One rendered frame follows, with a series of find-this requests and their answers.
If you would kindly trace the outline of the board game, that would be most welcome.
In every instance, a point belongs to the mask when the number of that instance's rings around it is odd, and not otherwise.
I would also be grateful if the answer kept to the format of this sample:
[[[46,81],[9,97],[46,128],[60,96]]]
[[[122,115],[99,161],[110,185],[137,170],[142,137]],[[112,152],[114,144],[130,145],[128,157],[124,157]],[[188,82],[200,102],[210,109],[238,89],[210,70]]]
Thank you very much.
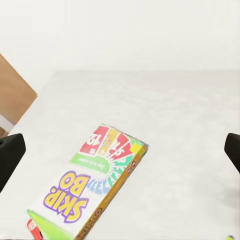
[[[83,240],[147,152],[102,123],[27,209],[35,240]]]

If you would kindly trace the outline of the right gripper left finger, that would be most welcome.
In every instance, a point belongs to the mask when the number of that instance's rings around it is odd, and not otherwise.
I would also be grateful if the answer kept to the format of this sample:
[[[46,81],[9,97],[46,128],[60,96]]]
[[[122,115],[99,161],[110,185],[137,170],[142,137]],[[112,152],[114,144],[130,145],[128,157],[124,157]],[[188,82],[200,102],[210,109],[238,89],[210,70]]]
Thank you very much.
[[[22,133],[0,138],[0,193],[26,153]]]

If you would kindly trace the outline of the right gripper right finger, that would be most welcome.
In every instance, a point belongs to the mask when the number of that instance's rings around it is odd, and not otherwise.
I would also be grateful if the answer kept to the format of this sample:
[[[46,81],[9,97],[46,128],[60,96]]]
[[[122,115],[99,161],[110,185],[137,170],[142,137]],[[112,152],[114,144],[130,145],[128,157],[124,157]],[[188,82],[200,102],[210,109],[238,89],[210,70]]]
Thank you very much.
[[[230,132],[227,135],[224,151],[240,173],[240,134]]]

